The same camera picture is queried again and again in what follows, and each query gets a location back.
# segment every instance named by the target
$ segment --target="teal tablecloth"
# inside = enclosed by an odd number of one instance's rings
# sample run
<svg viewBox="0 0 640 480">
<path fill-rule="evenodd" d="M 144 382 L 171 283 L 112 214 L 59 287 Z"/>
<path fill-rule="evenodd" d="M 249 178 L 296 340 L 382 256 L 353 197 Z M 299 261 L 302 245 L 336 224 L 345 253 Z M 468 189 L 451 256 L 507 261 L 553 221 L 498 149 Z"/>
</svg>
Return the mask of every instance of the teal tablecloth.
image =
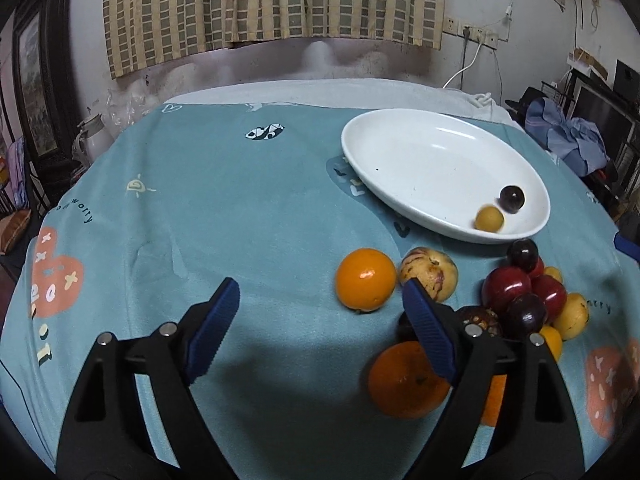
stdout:
<svg viewBox="0 0 640 480">
<path fill-rule="evenodd" d="M 49 465 L 95 337 L 105 330 L 148 335 L 231 276 L 241 288 L 238 316 L 191 391 L 238 476 L 404 475 L 439 412 L 410 422 L 386 418 L 361 376 L 394 342 L 399 291 L 380 311 L 358 316 L 335 298 L 335 269 L 360 247 L 395 262 L 418 245 L 443 250 L 460 270 L 447 302 L 457 308 L 478 302 L 479 284 L 504 247 L 428 232 L 359 185 L 342 158 L 340 132 L 361 113 L 164 105 L 128 128 L 49 212 L 0 340 L 4 405 Z M 590 325 L 565 344 L 559 362 L 590 465 L 638 373 L 638 266 L 615 251 L 615 226 L 563 163 L 515 128 L 470 122 L 536 168 L 552 204 L 535 237 L 540 253 L 562 270 L 569 291 L 590 300 Z M 140 391 L 154 447 L 171 462 L 149 384 L 140 381 Z M 480 428 L 468 462 L 484 455 L 491 433 Z"/>
</svg>

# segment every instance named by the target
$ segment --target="plate rim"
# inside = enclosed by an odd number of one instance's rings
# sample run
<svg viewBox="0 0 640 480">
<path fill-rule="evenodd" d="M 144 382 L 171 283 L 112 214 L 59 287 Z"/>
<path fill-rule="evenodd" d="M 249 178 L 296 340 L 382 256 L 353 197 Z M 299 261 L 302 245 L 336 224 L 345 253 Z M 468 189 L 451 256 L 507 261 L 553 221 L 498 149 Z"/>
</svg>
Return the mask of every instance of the plate rim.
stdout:
<svg viewBox="0 0 640 480">
<path fill-rule="evenodd" d="M 473 129 L 473 130 L 477 130 L 477 131 L 481 132 L 482 136 L 492 136 L 493 139 L 498 140 L 499 142 L 503 143 L 509 150 L 511 150 L 517 157 L 519 157 L 525 164 L 527 164 L 532 169 L 534 177 L 538 180 L 539 184 L 542 186 L 542 189 L 545 192 L 545 198 L 546 198 L 546 213 L 545 213 L 545 217 L 544 217 L 543 221 L 540 222 L 540 224 L 537 225 L 537 227 L 535 227 L 533 229 L 530 229 L 530 230 L 528 230 L 526 232 L 520 233 L 520 234 L 489 233 L 489 232 L 486 232 L 486 231 L 480 231 L 478 229 L 466 228 L 466 227 L 459 226 L 457 224 L 452 224 L 451 222 L 448 222 L 446 220 L 442 220 L 442 219 L 437 218 L 437 217 L 435 217 L 435 216 L 433 216 L 431 214 L 423 212 L 423 211 L 419 210 L 418 208 L 415 208 L 414 206 L 405 205 L 404 203 L 401 203 L 401 201 L 395 199 L 394 197 L 390 196 L 386 192 L 383 192 L 378 186 L 373 184 L 370 181 L 369 178 L 366 177 L 367 173 L 362 170 L 362 168 L 358 165 L 357 162 L 354 161 L 353 153 L 351 153 L 351 151 L 347 147 L 346 137 L 348 137 L 348 135 L 349 135 L 349 133 L 348 133 L 349 129 L 353 128 L 352 123 L 356 123 L 358 120 L 361 120 L 360 118 L 362 118 L 363 116 L 385 114 L 385 113 L 399 112 L 399 111 L 418 112 L 419 114 L 425 115 L 425 116 L 431 116 L 431 117 L 437 116 L 437 117 L 446 118 L 447 121 L 453 121 L 455 123 L 463 123 L 465 125 L 465 127 L 468 127 L 468 128 Z M 349 164 L 353 168 L 353 171 L 356 172 L 358 177 L 363 181 L 364 184 L 366 184 L 367 188 L 375 196 L 377 196 L 380 200 L 382 200 L 382 202 L 384 202 L 386 205 L 388 205 L 393 210 L 396 210 L 396 208 L 392 205 L 393 203 L 402 204 L 402 208 L 404 208 L 407 211 L 410 211 L 412 213 L 412 216 L 415 216 L 416 218 L 427 218 L 428 221 L 430 223 L 432 223 L 432 224 L 436 224 L 438 226 L 442 226 L 443 228 L 446 228 L 449 231 L 454 231 L 454 232 L 457 232 L 459 234 L 465 235 L 464 239 L 457 238 L 459 240 L 470 241 L 469 238 L 479 238 L 479 239 L 485 240 L 488 243 L 500 244 L 500 243 L 512 242 L 512 241 L 518 240 L 520 238 L 529 238 L 529 237 L 532 237 L 533 235 L 539 233 L 540 231 L 542 231 L 542 229 L 548 223 L 549 217 L 551 215 L 551 200 L 550 200 L 550 197 L 549 197 L 548 190 L 546 188 L 546 185 L 545 185 L 544 181 L 542 180 L 542 177 L 540 177 L 540 175 L 538 174 L 536 169 L 530 164 L 530 162 L 526 158 L 524 158 L 524 156 L 522 156 L 513 146 L 511 146 L 510 144 L 508 144 L 504 140 L 502 140 L 499 137 L 495 136 L 491 132 L 488 132 L 487 130 L 484 130 L 484 129 L 480 128 L 479 126 L 476 126 L 475 124 L 471 124 L 471 123 L 469 123 L 469 122 L 467 122 L 467 121 L 465 121 L 463 119 L 460 119 L 458 117 L 450 116 L 450 115 L 439 113 L 439 112 L 431 112 L 431 111 L 428 111 L 428 110 L 417 110 L 415 108 L 382 108 L 382 109 L 379 109 L 379 110 L 370 110 L 369 112 L 364 112 L 363 114 L 359 114 L 359 115 L 355 116 L 354 118 L 350 119 L 349 122 L 347 122 L 344 125 L 344 127 L 342 128 L 342 133 L 340 134 L 340 144 L 342 146 L 342 152 L 344 153 L 344 156 L 349 161 Z M 421 225 L 425 229 L 429 229 L 431 231 L 435 231 L 433 228 L 427 227 L 427 226 L 421 224 L 420 222 L 415 221 L 415 219 L 413 219 L 413 218 L 409 218 L 408 216 L 407 216 L 407 218 L 409 220 L 412 220 L 413 222 L 416 222 L 417 224 Z M 446 234 L 443 234 L 443 233 L 439 233 L 439 234 L 442 234 L 443 236 L 451 237 L 450 235 L 446 235 Z"/>
</svg>

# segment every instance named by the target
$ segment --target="white plate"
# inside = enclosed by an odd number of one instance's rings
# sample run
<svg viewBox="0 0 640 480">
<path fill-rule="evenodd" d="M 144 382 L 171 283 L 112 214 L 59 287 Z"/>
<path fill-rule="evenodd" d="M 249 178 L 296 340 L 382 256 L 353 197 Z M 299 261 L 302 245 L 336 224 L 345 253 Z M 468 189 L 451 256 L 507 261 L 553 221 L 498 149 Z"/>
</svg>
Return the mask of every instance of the white plate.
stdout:
<svg viewBox="0 0 640 480">
<path fill-rule="evenodd" d="M 445 236 L 501 244 L 533 236 L 549 220 L 545 184 L 498 137 L 459 119 L 423 110 L 376 110 L 342 130 L 342 149 L 364 184 L 401 215 Z M 474 228 L 478 210 L 519 186 L 525 205 L 504 213 L 498 233 Z"/>
</svg>

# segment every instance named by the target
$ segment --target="white kettle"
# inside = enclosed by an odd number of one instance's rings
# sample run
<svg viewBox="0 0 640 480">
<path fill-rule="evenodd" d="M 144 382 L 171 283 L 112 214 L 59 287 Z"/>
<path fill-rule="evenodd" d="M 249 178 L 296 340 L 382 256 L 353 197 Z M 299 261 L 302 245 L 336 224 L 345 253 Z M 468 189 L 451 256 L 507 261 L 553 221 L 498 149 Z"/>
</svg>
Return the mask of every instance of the white kettle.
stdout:
<svg viewBox="0 0 640 480">
<path fill-rule="evenodd" d="M 113 137 L 104 127 L 100 114 L 86 118 L 80 124 L 80 133 L 74 141 L 74 158 L 88 168 L 113 144 Z"/>
</svg>

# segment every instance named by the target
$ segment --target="plaid curtain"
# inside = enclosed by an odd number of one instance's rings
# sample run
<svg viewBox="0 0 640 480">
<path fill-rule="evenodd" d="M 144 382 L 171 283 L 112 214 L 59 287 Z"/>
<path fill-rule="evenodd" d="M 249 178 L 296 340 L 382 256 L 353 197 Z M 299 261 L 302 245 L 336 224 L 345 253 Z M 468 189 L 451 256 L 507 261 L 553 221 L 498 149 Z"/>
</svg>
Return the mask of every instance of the plaid curtain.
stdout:
<svg viewBox="0 0 640 480">
<path fill-rule="evenodd" d="M 103 0 L 111 77 L 235 43 L 391 40 L 440 49 L 444 0 Z"/>
</svg>

